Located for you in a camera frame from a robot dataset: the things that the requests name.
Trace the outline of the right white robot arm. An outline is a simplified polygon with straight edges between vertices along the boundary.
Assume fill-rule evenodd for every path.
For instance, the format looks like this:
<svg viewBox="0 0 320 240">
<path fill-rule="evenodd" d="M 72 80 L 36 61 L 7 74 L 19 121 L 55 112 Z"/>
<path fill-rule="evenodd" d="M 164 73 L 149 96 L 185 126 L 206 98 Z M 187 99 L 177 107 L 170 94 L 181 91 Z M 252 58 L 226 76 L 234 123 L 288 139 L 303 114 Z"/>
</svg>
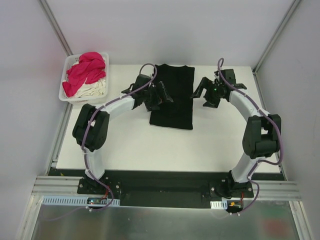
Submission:
<svg viewBox="0 0 320 240">
<path fill-rule="evenodd" d="M 237 165 L 228 172 L 224 181 L 214 186 L 214 193 L 231 199 L 249 195 L 251 177 L 260 163 L 280 150 L 281 117 L 260 109 L 249 96 L 247 87 L 236 81 L 233 69 L 216 71 L 215 79 L 203 77 L 191 98 L 205 99 L 204 107 L 216 109 L 225 99 L 231 103 L 246 121 L 242 138 L 243 155 Z"/>
</svg>

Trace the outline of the black graphic t shirt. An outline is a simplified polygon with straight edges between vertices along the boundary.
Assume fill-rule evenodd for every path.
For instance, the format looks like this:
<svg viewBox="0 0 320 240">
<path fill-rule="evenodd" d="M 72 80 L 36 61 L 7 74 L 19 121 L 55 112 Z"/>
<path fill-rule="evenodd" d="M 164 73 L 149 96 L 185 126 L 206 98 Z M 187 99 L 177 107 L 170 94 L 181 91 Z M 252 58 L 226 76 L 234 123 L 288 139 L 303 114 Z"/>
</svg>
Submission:
<svg viewBox="0 0 320 240">
<path fill-rule="evenodd" d="M 157 65 L 154 83 L 163 82 L 173 102 L 164 102 L 152 111 L 149 124 L 180 130 L 193 129 L 193 99 L 195 68 L 190 66 Z"/>
</svg>

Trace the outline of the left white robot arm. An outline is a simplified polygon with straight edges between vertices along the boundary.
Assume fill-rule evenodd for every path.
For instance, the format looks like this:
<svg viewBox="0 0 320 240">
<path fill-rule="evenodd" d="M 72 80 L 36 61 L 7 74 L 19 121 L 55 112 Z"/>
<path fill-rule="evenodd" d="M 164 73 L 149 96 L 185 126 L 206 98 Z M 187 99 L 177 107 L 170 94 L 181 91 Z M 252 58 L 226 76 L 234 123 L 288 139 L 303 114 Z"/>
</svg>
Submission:
<svg viewBox="0 0 320 240">
<path fill-rule="evenodd" d="M 85 176 L 90 179 L 88 188 L 94 194 L 105 192 L 108 195 L 111 192 L 110 187 L 101 179 L 105 170 L 99 153 L 106 142 L 110 121 L 142 104 L 150 112 L 159 110 L 161 104 L 174 102 L 164 83 L 153 83 L 154 79 L 140 73 L 135 82 L 123 90 L 119 97 L 100 107 L 88 103 L 82 106 L 72 136 L 81 147 Z"/>
</svg>

